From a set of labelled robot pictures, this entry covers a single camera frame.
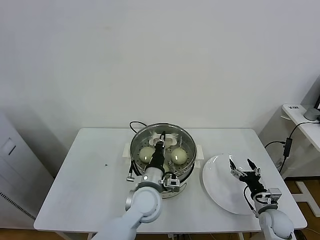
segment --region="desk leg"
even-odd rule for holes
[[[62,231],[55,231],[60,237],[65,240],[83,240],[84,235],[87,233],[77,233],[77,232],[62,232]]]
[[[296,181],[295,182],[298,188],[300,189],[301,193],[299,194],[292,194],[294,200],[297,203],[300,202],[307,202],[309,207],[311,208],[313,214],[317,217],[320,218],[320,208],[314,198],[312,197],[311,193],[309,192],[308,188],[304,184],[303,181]]]
[[[238,232],[238,237],[239,237],[239,240],[245,240],[242,232]]]

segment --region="white plate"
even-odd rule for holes
[[[253,214],[244,198],[246,184],[236,179],[230,172],[229,157],[237,168],[242,171],[252,171],[249,167],[248,156],[244,154],[221,154],[210,158],[204,165],[202,179],[209,196],[223,209],[241,215]],[[254,206],[247,188],[246,196]]]

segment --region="desk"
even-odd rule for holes
[[[274,163],[252,129],[186,129],[202,146],[204,162],[222,153],[243,153],[261,168],[267,188],[279,188],[279,210],[288,215],[294,228],[307,222]],[[95,233],[106,221],[125,212],[125,201],[135,184],[126,181],[129,163],[122,158],[130,129],[83,128],[77,134],[35,220],[40,231]],[[142,224],[138,233],[235,233],[260,231],[252,215],[236,215],[208,197],[195,168],[187,187],[163,201],[160,217]]]
[[[300,123],[318,123],[318,120],[310,121],[304,117],[305,112],[309,109],[313,108],[313,105],[301,105],[301,104],[284,104],[282,106],[283,111],[288,115],[288,117],[296,124]],[[299,127],[304,136],[310,141],[310,143],[316,149],[313,150],[313,147],[307,147],[300,154],[291,154],[291,164],[288,168],[283,172],[282,178],[290,176],[292,169],[302,168],[306,164],[310,163],[314,159],[319,157],[320,152],[320,124],[301,124]],[[313,214],[320,218],[320,207],[310,194],[306,185],[303,181],[295,182],[300,189],[301,193],[292,194],[296,202],[306,202],[309,204]]]

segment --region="wooden floor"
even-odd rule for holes
[[[305,185],[312,194],[314,200],[320,206],[320,181],[319,180],[308,180],[304,181]],[[290,189],[292,194],[300,193],[298,187],[294,181],[286,181],[286,185]],[[301,209],[305,219],[308,222],[307,228],[313,229],[317,232],[320,232],[320,217],[315,217],[309,208],[307,203],[300,202],[298,203],[299,208]],[[307,240],[320,240],[320,235],[315,232],[303,229],[302,230]],[[238,235],[233,233],[222,233],[222,234],[213,234],[215,240],[238,240]],[[210,234],[186,234],[181,236],[180,240],[212,240]],[[244,234],[244,239],[249,240],[250,233]],[[64,240],[62,237],[58,236],[54,232],[40,232],[36,230],[16,230],[16,229],[0,229],[0,240]],[[164,234],[138,234],[136,240],[168,240],[168,236]]]

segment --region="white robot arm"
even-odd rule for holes
[[[161,207],[162,198],[156,189],[150,186],[139,188],[132,196],[128,211],[109,222],[92,240],[133,240],[140,224],[156,220]]]
[[[246,195],[244,195],[247,203],[255,216],[259,219],[261,230],[263,231],[265,240],[291,240],[294,237],[294,224],[289,217],[282,211],[278,210],[278,200],[282,193],[278,188],[269,188],[266,190],[259,182],[261,178],[260,168],[247,160],[253,171],[241,171],[236,168],[230,159],[231,174],[241,182],[247,184],[251,191],[251,198],[254,206],[249,203]]]
[[[122,217],[107,223],[106,227],[99,231],[92,240],[135,239],[137,228],[141,223],[151,223],[159,217],[162,209],[160,193],[164,189],[179,192],[180,180],[174,173],[165,172],[163,168],[166,150],[165,136],[165,132],[160,135],[154,146],[155,152],[151,161],[145,167],[141,182],[135,190],[130,191],[125,202],[127,212]],[[127,179],[130,181],[132,179],[130,172]]]

